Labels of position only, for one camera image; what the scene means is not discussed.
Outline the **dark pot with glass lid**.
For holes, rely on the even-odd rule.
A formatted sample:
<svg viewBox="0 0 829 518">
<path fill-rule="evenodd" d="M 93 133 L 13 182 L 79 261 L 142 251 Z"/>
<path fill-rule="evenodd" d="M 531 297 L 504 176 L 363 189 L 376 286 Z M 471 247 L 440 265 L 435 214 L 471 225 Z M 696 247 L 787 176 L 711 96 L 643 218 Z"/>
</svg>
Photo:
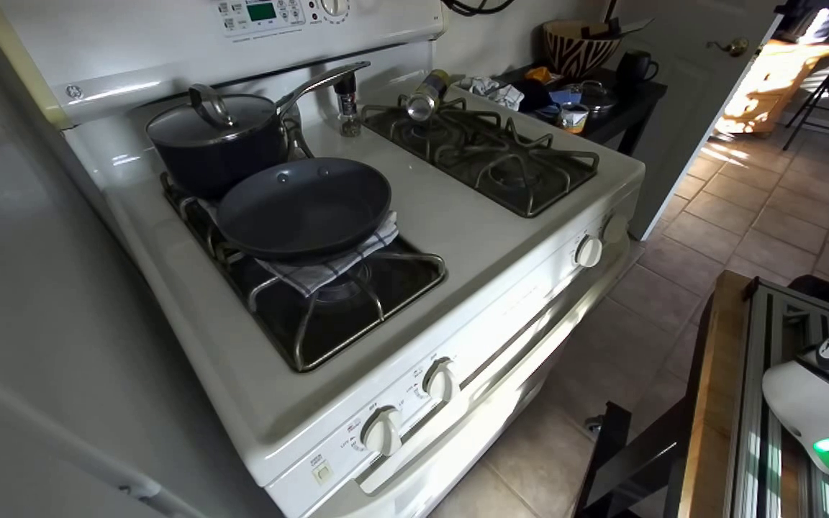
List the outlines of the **dark pot with glass lid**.
<svg viewBox="0 0 829 518">
<path fill-rule="evenodd" d="M 188 106 L 167 110 L 147 124 L 171 179 L 191 195 L 222 198 L 243 179 L 288 159 L 285 133 L 298 127 L 302 96 L 332 87 L 365 61 L 315 76 L 279 100 L 265 96 L 222 96 L 194 84 Z"/>
</svg>

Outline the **white gas stove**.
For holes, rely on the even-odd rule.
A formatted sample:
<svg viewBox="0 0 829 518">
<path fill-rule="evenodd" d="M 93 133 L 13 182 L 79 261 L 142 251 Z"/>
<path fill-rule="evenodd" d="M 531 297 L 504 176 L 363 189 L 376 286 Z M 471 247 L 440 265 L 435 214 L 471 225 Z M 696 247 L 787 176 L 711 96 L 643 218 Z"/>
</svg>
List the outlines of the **white gas stove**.
<svg viewBox="0 0 829 518">
<path fill-rule="evenodd" d="M 0 55 L 95 185 L 258 487 L 288 518 L 420 518 L 540 392 L 568 333 L 627 260 L 640 160 L 450 87 L 557 149 L 599 155 L 596 176 L 524 218 L 365 127 L 403 110 L 432 67 L 439 0 L 0 0 Z M 293 371 L 165 198 L 147 124 L 206 84 L 279 100 L 315 76 L 357 68 L 361 135 L 341 133 L 335 84 L 298 104 L 288 160 L 353 159 L 391 185 L 397 231 L 446 265 L 429 293 L 337 356 Z M 577 261 L 584 237 L 604 245 Z M 453 359 L 455 392 L 424 375 Z M 361 442 L 397 409 L 397 448 Z"/>
</svg>

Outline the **checkered dish cloth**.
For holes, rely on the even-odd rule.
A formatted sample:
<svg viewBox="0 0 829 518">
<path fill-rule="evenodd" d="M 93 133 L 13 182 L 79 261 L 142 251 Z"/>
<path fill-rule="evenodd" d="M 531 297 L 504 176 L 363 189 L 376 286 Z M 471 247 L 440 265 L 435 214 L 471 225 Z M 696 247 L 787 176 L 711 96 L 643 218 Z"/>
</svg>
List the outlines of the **checkered dish cloth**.
<svg viewBox="0 0 829 518">
<path fill-rule="evenodd" d="M 337 281 L 342 274 L 350 274 L 363 260 L 376 255 L 378 251 L 390 247 L 401 237 L 397 231 L 397 214 L 390 214 L 378 231 L 363 240 L 361 245 L 322 255 L 322 260 L 301 260 L 301 261 L 270 261 L 262 260 L 262 268 L 301 291 L 302 297 L 318 293 L 319 287 Z"/>
</svg>

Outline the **dark frying pan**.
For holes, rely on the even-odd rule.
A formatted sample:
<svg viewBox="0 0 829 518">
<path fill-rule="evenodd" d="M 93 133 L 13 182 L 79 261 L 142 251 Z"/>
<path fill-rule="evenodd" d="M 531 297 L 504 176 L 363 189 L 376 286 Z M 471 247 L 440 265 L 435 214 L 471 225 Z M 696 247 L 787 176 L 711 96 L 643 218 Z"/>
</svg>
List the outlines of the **dark frying pan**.
<svg viewBox="0 0 829 518">
<path fill-rule="evenodd" d="M 353 159 L 268 166 L 224 192 L 219 231 L 243 251 L 301 260 L 345 251 L 390 215 L 390 179 Z"/>
</svg>

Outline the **stove knob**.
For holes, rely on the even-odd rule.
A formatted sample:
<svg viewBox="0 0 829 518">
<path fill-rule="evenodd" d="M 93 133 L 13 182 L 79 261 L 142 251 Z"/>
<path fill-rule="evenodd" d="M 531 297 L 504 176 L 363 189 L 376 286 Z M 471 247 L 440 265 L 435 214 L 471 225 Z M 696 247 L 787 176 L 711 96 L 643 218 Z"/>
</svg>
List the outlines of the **stove knob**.
<svg viewBox="0 0 829 518">
<path fill-rule="evenodd" d="M 429 371 L 424 375 L 424 392 L 432 401 L 450 401 L 455 392 L 455 375 L 453 375 L 453 359 L 440 356 L 429 365 Z"/>
<path fill-rule="evenodd" d="M 378 409 L 363 432 L 361 432 L 361 442 L 376 451 L 376 454 L 391 454 L 401 442 L 397 437 L 397 409 L 394 406 L 383 406 Z"/>
<path fill-rule="evenodd" d="M 596 268 L 603 261 L 604 245 L 599 237 L 584 237 L 577 247 L 577 261 L 581 268 Z"/>
</svg>

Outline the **left black stove grate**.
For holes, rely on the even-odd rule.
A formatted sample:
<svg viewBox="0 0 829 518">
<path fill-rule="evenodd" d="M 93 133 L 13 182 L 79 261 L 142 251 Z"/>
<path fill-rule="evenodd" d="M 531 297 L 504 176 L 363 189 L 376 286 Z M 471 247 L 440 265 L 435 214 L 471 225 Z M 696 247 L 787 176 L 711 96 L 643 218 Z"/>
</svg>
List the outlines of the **left black stove grate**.
<svg viewBox="0 0 829 518">
<path fill-rule="evenodd" d="M 165 198 L 293 371 L 312 371 L 445 281 L 446 265 L 397 237 L 315 293 L 237 251 L 207 202 L 163 176 Z"/>
</svg>

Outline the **black stove grate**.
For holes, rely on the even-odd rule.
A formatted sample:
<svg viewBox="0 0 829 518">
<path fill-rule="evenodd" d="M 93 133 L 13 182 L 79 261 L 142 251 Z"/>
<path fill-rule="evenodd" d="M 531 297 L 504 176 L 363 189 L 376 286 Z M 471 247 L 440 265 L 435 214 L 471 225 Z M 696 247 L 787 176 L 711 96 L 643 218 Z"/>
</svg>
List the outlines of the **black stove grate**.
<svg viewBox="0 0 829 518">
<path fill-rule="evenodd" d="M 445 104 L 426 120 L 401 106 L 378 110 L 365 127 L 524 218 L 541 215 L 599 171 L 596 153 L 557 149 L 550 133 L 522 135 L 512 117 L 465 100 Z"/>
<path fill-rule="evenodd" d="M 397 237 L 315 293 L 237 251 L 207 202 L 163 176 L 165 198 L 293 371 L 312 371 L 445 281 L 446 265 Z"/>
</svg>

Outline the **small metal cup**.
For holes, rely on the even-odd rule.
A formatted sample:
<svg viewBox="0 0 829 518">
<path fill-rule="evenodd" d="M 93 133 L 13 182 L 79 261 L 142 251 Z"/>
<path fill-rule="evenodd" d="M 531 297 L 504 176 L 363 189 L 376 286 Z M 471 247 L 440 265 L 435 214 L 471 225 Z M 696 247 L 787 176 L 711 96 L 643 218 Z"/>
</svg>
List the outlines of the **small metal cup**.
<svg viewBox="0 0 829 518">
<path fill-rule="evenodd" d="M 432 68 L 420 87 L 403 97 L 403 113 L 412 120 L 429 120 L 435 110 L 440 106 L 445 96 L 450 88 L 450 76 L 440 68 Z"/>
</svg>

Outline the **right stove knob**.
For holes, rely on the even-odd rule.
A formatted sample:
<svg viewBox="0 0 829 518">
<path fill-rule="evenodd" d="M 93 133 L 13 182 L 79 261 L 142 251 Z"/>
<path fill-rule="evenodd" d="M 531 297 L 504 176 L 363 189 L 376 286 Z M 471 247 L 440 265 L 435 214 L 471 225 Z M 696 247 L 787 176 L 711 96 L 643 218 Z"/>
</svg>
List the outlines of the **right stove knob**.
<svg viewBox="0 0 829 518">
<path fill-rule="evenodd" d="M 577 261 L 581 268 L 596 268 L 603 261 L 604 245 L 599 237 L 584 237 L 577 247 Z"/>
</svg>

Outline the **front left stove knob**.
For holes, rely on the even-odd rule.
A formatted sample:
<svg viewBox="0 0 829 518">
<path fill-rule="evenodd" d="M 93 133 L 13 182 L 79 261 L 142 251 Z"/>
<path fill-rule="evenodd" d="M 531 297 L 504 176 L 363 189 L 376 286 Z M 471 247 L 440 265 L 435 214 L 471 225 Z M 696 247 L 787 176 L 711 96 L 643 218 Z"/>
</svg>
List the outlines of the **front left stove knob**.
<svg viewBox="0 0 829 518">
<path fill-rule="evenodd" d="M 397 409 L 394 406 L 383 406 L 378 409 L 363 432 L 361 432 L 361 442 L 376 451 L 376 454 L 391 454 L 401 442 L 397 437 Z"/>
</svg>

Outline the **salt shaker on stove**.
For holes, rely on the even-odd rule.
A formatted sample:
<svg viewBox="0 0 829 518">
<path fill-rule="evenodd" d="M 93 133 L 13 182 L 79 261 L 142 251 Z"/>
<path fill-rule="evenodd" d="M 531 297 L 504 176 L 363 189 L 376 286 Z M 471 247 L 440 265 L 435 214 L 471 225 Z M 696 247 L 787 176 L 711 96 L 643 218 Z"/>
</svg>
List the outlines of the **salt shaker on stove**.
<svg viewBox="0 0 829 518">
<path fill-rule="evenodd" d="M 341 110 L 341 133 L 345 137 L 361 135 L 361 96 L 357 96 L 357 76 L 345 76 L 342 81 L 335 84 L 337 93 L 337 110 Z"/>
</svg>

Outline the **patterned woven basket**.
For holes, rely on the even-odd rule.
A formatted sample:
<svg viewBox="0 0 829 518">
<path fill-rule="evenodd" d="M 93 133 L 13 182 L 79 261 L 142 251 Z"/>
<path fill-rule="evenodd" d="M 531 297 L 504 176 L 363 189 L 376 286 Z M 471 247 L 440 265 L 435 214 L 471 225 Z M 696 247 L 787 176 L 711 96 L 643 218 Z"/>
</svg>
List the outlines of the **patterned woven basket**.
<svg viewBox="0 0 829 518">
<path fill-rule="evenodd" d="M 590 77 L 607 57 L 619 48 L 617 24 L 578 24 L 578 21 L 550 21 L 545 31 L 545 61 L 554 71 L 566 77 Z"/>
</svg>

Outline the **dark side table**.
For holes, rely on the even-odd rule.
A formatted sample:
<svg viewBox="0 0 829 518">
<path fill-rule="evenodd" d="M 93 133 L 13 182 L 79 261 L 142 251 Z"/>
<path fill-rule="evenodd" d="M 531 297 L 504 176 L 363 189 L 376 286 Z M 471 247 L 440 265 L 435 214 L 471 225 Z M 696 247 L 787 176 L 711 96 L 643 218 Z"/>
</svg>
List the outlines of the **dark side table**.
<svg viewBox="0 0 829 518">
<path fill-rule="evenodd" d="M 528 68 L 504 71 L 517 87 L 522 113 L 558 124 L 561 106 L 578 100 L 589 110 L 581 135 L 599 143 L 612 137 L 630 155 L 668 87 L 656 81 L 659 61 L 650 53 L 626 53 L 617 68 L 599 68 L 589 81 L 534 77 Z"/>
</svg>

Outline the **white refrigerator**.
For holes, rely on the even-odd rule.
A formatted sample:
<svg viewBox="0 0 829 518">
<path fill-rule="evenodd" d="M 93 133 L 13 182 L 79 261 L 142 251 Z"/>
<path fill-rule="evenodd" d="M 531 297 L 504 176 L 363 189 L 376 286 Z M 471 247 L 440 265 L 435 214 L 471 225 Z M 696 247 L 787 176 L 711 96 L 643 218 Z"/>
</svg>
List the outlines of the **white refrigerator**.
<svg viewBox="0 0 829 518">
<path fill-rule="evenodd" d="M 279 518 L 0 55 L 0 518 Z"/>
</svg>

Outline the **wooden edged metal rack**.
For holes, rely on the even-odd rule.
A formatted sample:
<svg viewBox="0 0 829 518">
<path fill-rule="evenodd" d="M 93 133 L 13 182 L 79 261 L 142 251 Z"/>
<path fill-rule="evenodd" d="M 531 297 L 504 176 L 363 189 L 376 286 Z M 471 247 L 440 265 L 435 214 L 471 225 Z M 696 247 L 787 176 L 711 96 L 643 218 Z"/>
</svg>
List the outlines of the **wooden edged metal rack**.
<svg viewBox="0 0 829 518">
<path fill-rule="evenodd" d="M 668 518 L 829 518 L 829 301 L 720 274 Z"/>
</svg>

